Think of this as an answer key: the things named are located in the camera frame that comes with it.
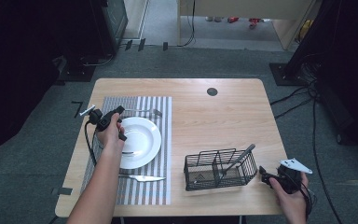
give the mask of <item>gray carpet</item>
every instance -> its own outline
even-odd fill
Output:
[[[272,102],[296,87],[278,87],[269,63],[286,63],[291,52],[241,49],[180,49],[145,46],[120,49],[110,63],[97,67],[90,83],[52,86],[23,125],[21,132],[0,147],[0,223],[49,223],[58,200],[51,194],[64,180],[81,119],[77,104],[86,108],[96,79],[101,77],[260,78]],[[275,115],[307,99],[295,96],[272,107]],[[337,223],[324,195],[312,151],[312,103],[277,119],[287,156],[314,171],[310,189],[318,202],[309,223]],[[358,223],[358,146],[336,142],[335,127],[324,106],[316,105],[316,154],[333,205],[343,223]],[[247,223],[284,223],[282,216],[250,216]],[[58,218],[54,223],[64,223]]]

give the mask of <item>wire basket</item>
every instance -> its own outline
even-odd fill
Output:
[[[247,185],[257,174],[253,148],[209,150],[201,151],[198,155],[187,155],[186,190]]]

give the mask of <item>forearm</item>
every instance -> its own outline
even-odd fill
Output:
[[[104,148],[91,180],[77,201],[68,223],[110,223],[118,186],[121,152]]]

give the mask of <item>plate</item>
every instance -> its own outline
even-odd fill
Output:
[[[152,161],[161,147],[161,133],[156,124],[149,119],[132,117],[123,119],[121,126],[127,140],[120,168],[135,169]]]

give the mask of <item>table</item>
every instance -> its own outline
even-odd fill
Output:
[[[217,94],[207,93],[215,88]],[[101,78],[96,81],[89,106],[101,108],[105,96],[172,97],[172,197],[168,205],[118,205],[115,217],[240,216],[281,214],[273,190],[257,176],[246,186],[196,191],[185,190],[185,156],[202,150],[253,150],[257,167],[276,173],[286,160],[263,83],[254,78]],[[80,194],[89,152],[83,126],[63,182],[73,189],[60,195],[58,217],[68,217]],[[93,128],[89,125],[89,137]]]
[[[283,49],[289,49],[316,0],[197,0],[194,16],[273,19]],[[181,16],[193,15],[194,0],[177,1],[177,41],[181,45]]]

